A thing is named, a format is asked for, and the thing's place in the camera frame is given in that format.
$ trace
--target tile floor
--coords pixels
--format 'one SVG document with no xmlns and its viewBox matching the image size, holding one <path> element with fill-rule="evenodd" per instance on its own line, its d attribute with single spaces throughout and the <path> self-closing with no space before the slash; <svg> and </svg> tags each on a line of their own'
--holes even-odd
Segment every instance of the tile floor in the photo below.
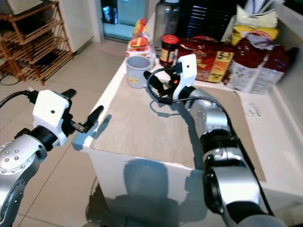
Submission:
<svg viewBox="0 0 303 227">
<path fill-rule="evenodd" d="M 71 113 L 75 121 L 82 122 L 121 65 L 125 50 L 123 43 L 92 44 L 52 75 L 44 87 L 36 81 L 0 85 L 0 100 L 28 87 L 58 92 L 73 88 L 77 94 Z M 32 111 L 33 105 L 25 97 L 14 98 L 0 109 L 0 144 L 11 141 L 25 127 L 32 129 Z M 106 206 L 100 206 L 102 195 L 96 207 L 88 208 L 98 182 L 89 156 L 73 150 L 73 138 L 71 135 L 63 147 L 49 152 L 28 183 L 14 227 L 81 227 L 87 219 L 111 222 Z"/>
</svg>

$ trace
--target white table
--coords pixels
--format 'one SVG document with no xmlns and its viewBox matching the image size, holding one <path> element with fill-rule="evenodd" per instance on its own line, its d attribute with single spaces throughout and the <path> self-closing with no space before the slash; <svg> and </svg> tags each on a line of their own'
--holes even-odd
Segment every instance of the white table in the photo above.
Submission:
<svg viewBox="0 0 303 227">
<path fill-rule="evenodd" d="M 125 60 L 109 83 L 105 92 L 102 94 L 95 108 L 99 105 L 104 106 L 104 111 L 98 119 L 98 124 L 88 135 L 78 134 L 74 139 L 73 146 L 76 150 L 86 152 L 90 155 L 97 178 L 102 188 L 103 194 L 108 201 L 115 201 L 109 204 L 110 210 L 119 214 L 125 210 L 119 207 L 117 197 L 129 194 L 129 189 L 125 185 L 124 168 L 132 160 L 141 160 L 138 157 L 129 157 L 126 155 L 113 154 L 110 152 L 95 150 L 91 148 L 94 135 L 107 115 L 107 109 L 115 96 L 119 84 L 126 73 Z M 159 73 L 161 79 L 165 79 L 165 73 Z M 212 84 L 196 81 L 196 85 L 205 87 L 214 87 L 226 89 L 223 84 Z M 258 157 L 260 159 L 266 183 L 261 183 L 270 205 L 274 211 L 287 211 L 290 207 L 303 204 L 303 139 L 302 135 L 289 113 L 283 99 L 275 87 L 270 94 L 254 95 L 239 92 L 243 103 L 252 102 L 260 112 L 261 117 L 247 116 L 252 140 L 254 142 Z M 187 184 L 187 178 L 192 177 L 192 170 L 173 163 L 162 163 L 168 174 L 168 192 L 167 198 L 182 204 L 186 200 L 188 190 L 184 187 Z M 144 171 L 144 164 L 137 170 Z M 196 190 L 196 196 L 203 199 L 203 194 L 198 186 L 192 189 Z M 196 217 L 180 222 L 184 226 L 224 226 L 223 222 L 210 211 L 201 214 L 202 217 Z"/>
</svg>

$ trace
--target food package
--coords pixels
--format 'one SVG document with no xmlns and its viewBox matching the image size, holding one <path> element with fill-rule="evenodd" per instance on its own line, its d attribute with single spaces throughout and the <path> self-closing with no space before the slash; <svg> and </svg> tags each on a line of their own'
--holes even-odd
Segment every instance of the food package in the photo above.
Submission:
<svg viewBox="0 0 303 227">
<path fill-rule="evenodd" d="M 226 86 L 254 94 L 266 93 L 277 83 L 290 64 L 290 57 L 280 45 L 272 50 L 254 47 L 248 39 L 241 39 L 235 47 L 234 60 L 228 69 Z"/>
<path fill-rule="evenodd" d="M 257 48 L 264 48 L 272 44 L 278 36 L 276 10 L 262 14 L 249 15 L 240 6 L 237 6 L 237 15 L 232 30 L 232 44 L 246 37 Z"/>
<path fill-rule="evenodd" d="M 197 80 L 220 83 L 232 60 L 234 47 L 201 38 L 183 38 L 178 58 L 194 53 L 197 60 Z"/>
<path fill-rule="evenodd" d="M 129 41 L 127 50 L 125 52 L 127 57 L 130 56 L 144 56 L 152 60 L 155 59 L 155 51 L 145 26 L 145 19 L 140 19 L 136 22 L 133 31 L 133 37 Z"/>
</svg>

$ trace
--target plastic bottle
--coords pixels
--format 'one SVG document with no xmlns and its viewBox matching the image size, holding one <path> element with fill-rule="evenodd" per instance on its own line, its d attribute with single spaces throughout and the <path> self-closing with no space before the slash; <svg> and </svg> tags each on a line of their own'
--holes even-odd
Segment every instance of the plastic bottle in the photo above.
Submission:
<svg viewBox="0 0 303 227">
<path fill-rule="evenodd" d="M 162 36 L 176 34 L 179 14 L 179 0 L 160 0 L 156 5 L 153 42 L 157 57 L 161 54 Z"/>
</svg>

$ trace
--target yellow label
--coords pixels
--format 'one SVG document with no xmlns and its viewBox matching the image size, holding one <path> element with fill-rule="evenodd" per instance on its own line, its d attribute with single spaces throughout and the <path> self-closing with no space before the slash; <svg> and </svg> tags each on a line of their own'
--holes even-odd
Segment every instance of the yellow label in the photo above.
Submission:
<svg viewBox="0 0 303 227">
<path fill-rule="evenodd" d="M 168 56 L 169 56 L 169 51 L 162 48 L 162 49 L 161 49 L 160 59 L 161 59 L 162 61 L 167 62 Z"/>
<path fill-rule="evenodd" d="M 233 53 L 218 51 L 214 60 L 213 68 L 209 74 L 208 81 L 219 83 L 223 79 L 226 70 L 232 60 Z"/>
<path fill-rule="evenodd" d="M 130 77 L 127 77 L 127 80 L 128 80 L 129 82 L 131 82 L 131 83 L 134 83 L 134 84 L 138 83 L 138 80 L 137 80 L 137 79 L 133 79 L 133 78 L 130 78 Z"/>
</svg>

